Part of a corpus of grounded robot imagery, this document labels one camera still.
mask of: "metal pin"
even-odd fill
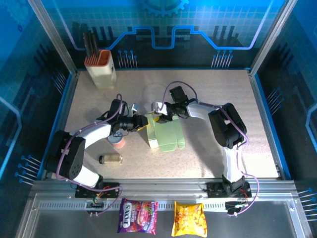
[[[233,58],[233,56],[230,56],[230,60],[229,60],[227,68],[229,68],[232,58]]]
[[[303,203],[303,202],[310,202],[310,201],[312,201],[312,202],[316,202],[316,198],[315,197],[312,197],[311,199],[309,199],[309,200],[304,200],[304,201],[301,201],[301,203]]]
[[[222,61],[224,59],[224,53],[226,53],[226,52],[227,52],[226,50],[223,51],[223,54],[222,54],[222,57],[221,57],[221,62],[220,62],[220,67],[221,67]]]
[[[128,51],[124,51],[124,53],[125,53],[125,58],[126,58],[126,60],[127,60],[127,65],[128,65],[128,67],[129,67],[129,61],[128,61],[128,55],[127,55]]]
[[[229,61],[229,58],[230,58],[231,53],[232,53],[232,50],[229,50],[229,55],[228,55],[228,58],[227,58],[227,62],[226,62],[226,64],[225,64],[224,67],[227,67],[227,64],[228,64],[228,61]]]
[[[15,172],[14,176],[15,176],[15,177],[20,176],[21,178],[24,178],[24,179],[28,179],[28,180],[34,181],[34,179],[31,179],[31,178],[28,178],[28,177],[22,176],[22,175],[20,175],[18,172]]]
[[[224,67],[224,63],[226,62],[226,59],[228,58],[228,56],[227,56],[227,55],[225,55],[225,56],[224,56],[224,58],[225,58],[225,59],[224,59],[224,61],[223,61],[223,63],[222,63],[222,67],[221,67],[221,68],[223,68],[223,67]]]
[[[25,169],[25,170],[27,170],[27,171],[33,172],[33,173],[35,173],[35,174],[38,174],[37,172],[34,172],[33,170],[28,169],[27,167],[24,167],[24,166],[22,166],[21,164],[18,164],[18,168],[19,168],[19,169],[20,169],[20,168],[23,168],[23,169]]]
[[[57,87],[56,83],[54,83],[54,87],[58,90],[58,92],[63,95],[63,93],[60,91],[60,89]]]
[[[19,183],[26,183],[26,184],[29,184],[29,185],[33,186],[33,184],[31,184],[30,182],[24,181],[21,178],[19,179]]]
[[[117,58],[118,58],[118,63],[119,63],[119,66],[120,66],[120,68],[121,68],[121,64],[120,64],[120,56],[117,56]]]
[[[214,66],[213,66],[214,68],[216,67],[219,53],[220,53],[220,50],[217,50],[216,61],[214,62]]]
[[[269,103],[268,103],[268,107],[270,107],[276,100],[278,100],[279,96],[282,96],[282,94],[280,93],[278,96],[276,96],[274,98],[274,100],[271,100]]]
[[[132,58],[132,62],[133,62],[133,67],[135,67],[134,66],[134,60],[133,60],[133,51],[130,51],[130,53],[131,53],[131,58]]]
[[[311,212],[311,211],[317,211],[317,207],[315,207],[315,209],[304,210],[304,212]]]
[[[278,104],[280,103],[280,100],[277,99],[272,105],[269,106],[269,110],[272,111]]]
[[[273,112],[272,112],[272,114],[271,115],[274,115],[274,113],[276,113],[277,112],[277,110],[278,109],[280,109],[282,107],[282,105],[279,105]]]
[[[274,104],[274,106],[271,106],[271,108],[269,109],[271,112],[274,111],[274,109],[280,105],[282,102],[284,102],[284,98],[282,98],[281,100],[277,100],[277,103]]]
[[[26,159],[26,158],[24,157],[24,155],[21,156],[21,160],[26,160],[26,161],[30,162],[31,164],[33,164],[33,165],[40,166],[40,165],[38,165],[37,163],[34,163],[33,161]]]
[[[304,192],[312,192],[312,191],[313,191],[313,189],[310,187],[308,190],[305,190],[305,191],[302,191],[302,192],[298,192],[298,194],[302,194]]]
[[[35,168],[35,167],[33,167],[32,165],[29,165],[28,162],[25,162],[25,166],[26,166],[26,167],[31,167],[31,168],[33,168],[33,169],[35,169],[35,170],[39,170],[38,168]]]
[[[213,55],[213,56],[212,56],[212,62],[211,62],[210,68],[212,68],[212,65],[213,65],[213,62],[214,62],[214,58],[216,58],[216,55]]]
[[[219,66],[219,62],[220,62],[220,59],[222,58],[222,55],[220,55],[218,58],[219,58],[219,60],[218,60],[218,63],[217,63],[217,68]]]
[[[41,161],[39,161],[39,160],[37,160],[37,159],[33,158],[31,155],[28,155],[28,159],[35,160],[36,162],[39,162],[40,164],[42,163]]]
[[[127,63],[125,62],[125,56],[122,56],[122,58],[123,58],[124,66],[125,68],[127,68]]]
[[[122,65],[122,67],[123,67],[123,60],[122,60],[121,52],[122,52],[122,51],[118,51],[118,53],[120,54],[121,65]]]
[[[317,205],[317,203],[314,203],[314,204],[305,205],[303,207],[310,207],[310,206],[316,206],[316,205]]]
[[[23,174],[23,175],[28,175],[28,176],[31,176],[31,177],[36,178],[36,176],[34,176],[34,175],[32,175],[32,174],[27,173],[25,170],[23,170],[23,171],[22,171],[22,174]]]
[[[128,56],[128,57],[129,57],[129,61],[130,61],[130,68],[132,68],[131,56]]]
[[[266,101],[272,96],[272,94],[274,93],[274,92],[276,92],[277,91],[277,89],[276,88],[274,88],[273,89],[273,91],[268,95],[268,97],[266,98]]]
[[[133,56],[135,60],[135,66],[138,67],[137,56]]]
[[[316,195],[317,193],[312,193],[312,194],[309,194],[309,195],[306,195],[306,196],[301,196],[299,198],[303,198],[303,197],[309,197],[309,196],[313,196],[313,195]]]

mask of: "glass enclosure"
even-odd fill
[[[69,73],[27,1],[0,1],[0,16],[0,237],[13,237]]]
[[[44,0],[78,68],[83,32],[116,68],[250,67],[284,0]]]
[[[297,182],[299,192],[309,188],[315,191],[317,18],[314,1],[298,0],[258,76],[291,177]],[[314,210],[307,212],[308,219],[316,219],[314,213]],[[311,221],[310,225],[316,233],[316,222]]]

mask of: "black bracket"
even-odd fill
[[[118,187],[120,184],[118,182],[104,182],[103,187]],[[93,192],[91,190],[85,189],[81,186],[77,186],[75,197],[76,198],[91,198],[94,199],[99,192]],[[117,198],[119,196],[119,190],[111,190],[108,192],[105,192],[101,198]]]
[[[252,197],[250,184],[248,182],[245,182],[244,185],[236,190],[232,194],[227,194],[225,189],[223,189],[223,184],[221,182],[207,182],[207,195],[208,198],[223,198],[223,197],[235,197],[235,198],[244,198],[245,195],[241,191],[241,189],[246,193],[247,197]]]

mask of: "wire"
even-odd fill
[[[164,103],[165,103],[165,97],[166,97],[167,90],[168,90],[168,88],[170,87],[170,85],[172,85],[172,84],[174,84],[174,83],[182,83],[182,84],[185,84],[186,86],[190,87],[190,88],[193,90],[193,92],[195,93],[196,101],[198,101],[197,93],[196,93],[196,91],[194,90],[194,88],[193,88],[192,86],[190,86],[188,83],[185,83],[185,82],[183,82],[183,81],[173,81],[173,82],[171,82],[170,84],[168,84],[168,86],[165,88],[165,91],[164,91],[164,94],[163,94],[162,106],[161,106],[161,108],[160,108],[159,110],[162,110],[162,109],[163,109]]]

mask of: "snack bag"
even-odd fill
[[[155,235],[158,202],[141,202],[123,198],[120,205],[118,233],[141,232]]]
[[[181,204],[175,202],[174,215],[172,237],[181,235],[207,237],[207,222],[202,203]]]

